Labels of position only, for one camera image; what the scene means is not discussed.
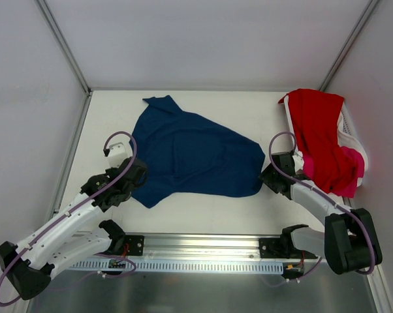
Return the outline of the blue t shirt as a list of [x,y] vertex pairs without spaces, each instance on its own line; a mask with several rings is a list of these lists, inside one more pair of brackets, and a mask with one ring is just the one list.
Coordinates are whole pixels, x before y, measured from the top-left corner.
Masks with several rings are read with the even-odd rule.
[[169,95],[144,102],[133,137],[148,180],[135,200],[150,209],[174,193],[242,198],[260,191],[265,154],[257,142],[183,111]]

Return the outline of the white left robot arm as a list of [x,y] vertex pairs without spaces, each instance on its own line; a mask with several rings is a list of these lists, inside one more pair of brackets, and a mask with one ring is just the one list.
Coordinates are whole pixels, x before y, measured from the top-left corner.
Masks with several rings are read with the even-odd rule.
[[30,300],[65,269],[95,254],[120,256],[130,245],[124,230],[104,214],[144,185],[148,167],[126,158],[90,177],[68,206],[30,236],[0,245],[1,278]]

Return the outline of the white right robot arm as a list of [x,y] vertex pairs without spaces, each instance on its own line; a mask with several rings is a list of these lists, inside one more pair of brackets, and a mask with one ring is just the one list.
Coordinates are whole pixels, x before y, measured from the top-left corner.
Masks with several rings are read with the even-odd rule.
[[338,275],[367,275],[381,264],[383,254],[370,212],[338,204],[306,176],[297,174],[292,152],[272,154],[260,179],[276,194],[307,209],[324,226],[323,231],[306,224],[286,227],[275,243],[262,244],[261,250],[278,258],[298,258],[308,252],[324,258]]

